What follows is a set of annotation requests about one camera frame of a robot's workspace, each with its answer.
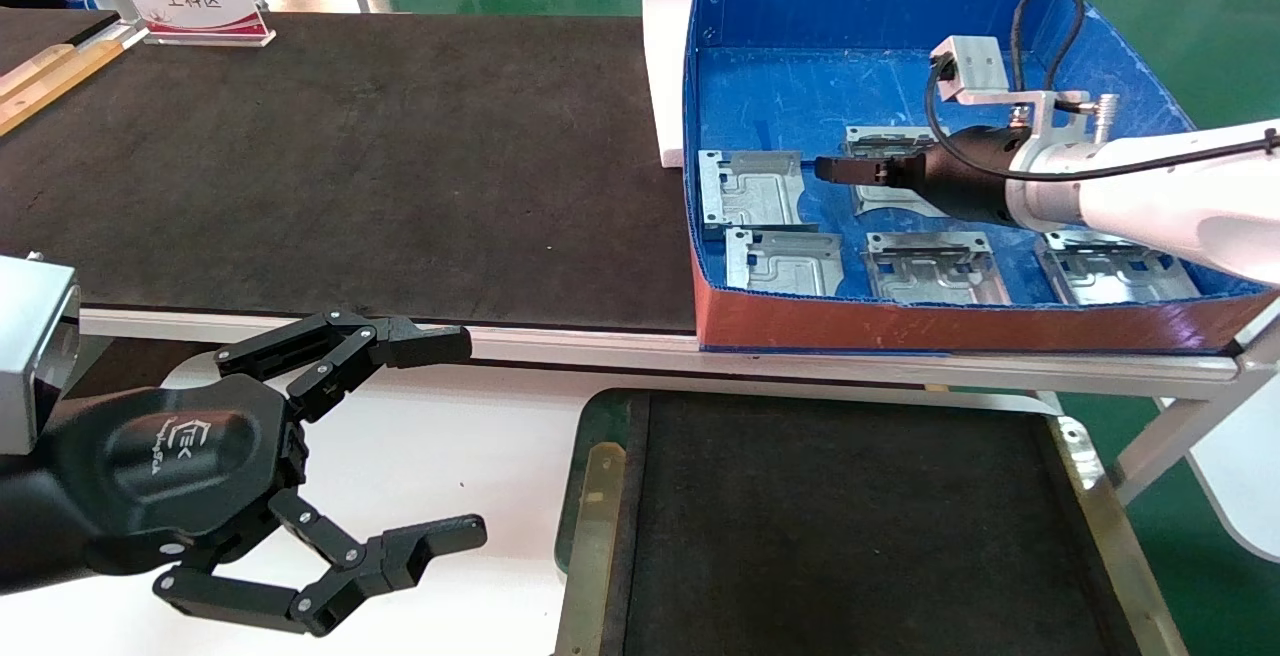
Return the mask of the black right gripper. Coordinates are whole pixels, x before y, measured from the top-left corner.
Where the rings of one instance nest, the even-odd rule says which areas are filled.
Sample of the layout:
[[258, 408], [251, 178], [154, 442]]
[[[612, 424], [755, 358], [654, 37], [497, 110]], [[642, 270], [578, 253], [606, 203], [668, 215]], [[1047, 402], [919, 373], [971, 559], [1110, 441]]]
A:
[[833, 184], [909, 188], [947, 217], [1015, 228], [1006, 204], [1009, 170], [1028, 129], [973, 126], [950, 135], [965, 161], [934, 145], [916, 156], [817, 158], [815, 177]]

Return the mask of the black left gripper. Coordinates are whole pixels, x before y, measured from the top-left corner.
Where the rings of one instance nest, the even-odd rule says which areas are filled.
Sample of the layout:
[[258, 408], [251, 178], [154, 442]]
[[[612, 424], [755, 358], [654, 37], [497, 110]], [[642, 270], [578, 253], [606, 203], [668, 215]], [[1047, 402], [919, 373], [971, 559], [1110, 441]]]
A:
[[[73, 512], [76, 551], [93, 574], [134, 575], [192, 552], [154, 582], [178, 612], [329, 636], [369, 600], [417, 587], [433, 559], [483, 547], [486, 524], [467, 514], [356, 541], [289, 489], [305, 480], [308, 456], [297, 422], [317, 422], [384, 366], [470, 357], [471, 334], [460, 325], [424, 329], [406, 316], [349, 311], [298, 319], [218, 350], [225, 378], [92, 398], [59, 422], [45, 437], [52, 500]], [[264, 384], [292, 372], [285, 397]], [[251, 548], [268, 510], [326, 562], [312, 584], [215, 574], [229, 551]]]

